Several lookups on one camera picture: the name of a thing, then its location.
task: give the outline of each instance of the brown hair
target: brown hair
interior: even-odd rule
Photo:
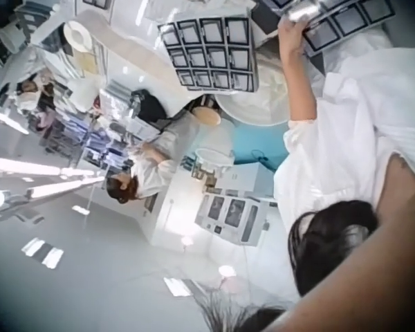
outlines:
[[[120,189],[122,183],[116,178],[106,179],[106,191],[109,197],[116,199],[120,204],[137,199],[138,178],[133,176],[125,190]]]

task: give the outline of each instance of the product display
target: product display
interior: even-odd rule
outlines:
[[[389,0],[363,0],[351,5],[338,7],[338,10],[325,18],[313,20],[303,36],[305,51],[314,56],[324,49],[360,31],[381,24],[395,15]]]
[[[307,17],[305,51],[314,56],[325,48],[395,15],[390,0],[257,0],[252,19],[267,34],[277,30],[281,17]]]
[[[182,86],[190,91],[258,89],[248,12],[182,19],[159,27]]]

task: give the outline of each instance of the white blouse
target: white blouse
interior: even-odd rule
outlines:
[[[403,116],[406,109],[415,112],[415,89],[403,88],[405,75],[375,76],[365,84],[329,73],[317,99],[317,120],[289,124],[289,156],[274,178],[287,232],[301,214],[338,201],[376,207],[394,153],[415,171],[415,122],[409,120],[415,117]]]
[[[162,153],[169,156],[169,160],[157,164],[144,153],[130,156],[133,161],[131,176],[138,177],[138,198],[152,196],[169,186],[184,153],[189,149],[198,130],[199,124],[194,116],[190,113],[185,114],[152,143]]]

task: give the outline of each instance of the white clothing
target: white clothing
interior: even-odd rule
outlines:
[[[326,76],[317,120],[291,122],[284,135],[290,154],[274,197],[288,232],[301,214],[338,201],[376,207],[393,153],[415,171],[415,49],[374,50],[338,68]]]
[[[142,199],[165,189],[171,183],[184,153],[189,149],[199,130],[195,117],[188,113],[171,124],[152,144],[169,156],[169,160],[157,163],[143,153],[132,155],[134,164],[131,176],[138,177],[137,197]]]
[[[18,82],[24,81],[32,74],[41,71],[44,61],[34,46],[29,46],[9,57],[5,66],[0,69],[0,88],[9,83],[9,91],[14,91]]]
[[[41,94],[42,92],[38,90],[37,92],[25,92],[21,95],[16,95],[15,104],[19,110],[25,109],[28,111],[33,111],[39,104]]]

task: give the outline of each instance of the hand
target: hand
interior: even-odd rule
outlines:
[[[155,151],[154,146],[150,143],[143,143],[140,149],[141,151],[145,152],[147,155],[150,155]]]
[[[303,30],[307,27],[307,18],[300,19],[297,23],[284,17],[278,25],[279,55],[283,64],[292,57],[299,57],[303,52]]]

